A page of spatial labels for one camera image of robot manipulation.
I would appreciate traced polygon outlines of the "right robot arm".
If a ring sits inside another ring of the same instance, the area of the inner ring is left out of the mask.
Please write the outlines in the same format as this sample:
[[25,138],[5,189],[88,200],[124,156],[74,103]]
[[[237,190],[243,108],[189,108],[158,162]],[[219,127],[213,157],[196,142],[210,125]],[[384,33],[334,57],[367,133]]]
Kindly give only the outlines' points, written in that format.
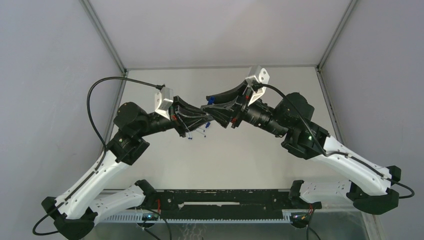
[[289,203],[295,208],[323,203],[351,204],[356,209],[382,215],[398,207],[400,194],[392,189],[401,179],[395,165],[374,164],[339,142],[323,127],[312,121],[314,107],[298,92],[283,94],[271,107],[260,98],[266,84],[246,83],[207,97],[201,109],[222,127],[237,128],[247,122],[283,138],[281,146],[291,155],[322,163],[344,176],[337,182],[295,180],[289,192]]

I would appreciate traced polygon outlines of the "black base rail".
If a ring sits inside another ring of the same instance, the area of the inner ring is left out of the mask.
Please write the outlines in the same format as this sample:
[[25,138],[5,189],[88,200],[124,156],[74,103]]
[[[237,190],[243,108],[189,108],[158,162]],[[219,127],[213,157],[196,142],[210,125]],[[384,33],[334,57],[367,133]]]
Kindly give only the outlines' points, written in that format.
[[142,206],[177,221],[281,220],[285,210],[308,212],[322,207],[286,189],[164,189],[146,197]]

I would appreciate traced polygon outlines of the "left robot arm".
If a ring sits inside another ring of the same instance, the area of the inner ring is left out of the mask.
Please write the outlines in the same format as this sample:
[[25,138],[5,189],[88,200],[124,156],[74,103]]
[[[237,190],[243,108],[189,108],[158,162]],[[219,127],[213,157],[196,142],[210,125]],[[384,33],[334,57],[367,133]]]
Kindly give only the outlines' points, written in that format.
[[146,181],[138,180],[129,188],[107,197],[100,197],[119,173],[132,166],[149,147],[145,136],[174,129],[181,137],[212,120],[200,108],[180,97],[173,99],[168,109],[169,118],[147,113],[134,102],[126,102],[118,109],[114,124],[117,133],[94,165],[65,193],[46,197],[42,207],[53,219],[58,233],[69,240],[85,237],[99,222],[128,208],[153,207],[156,190]]

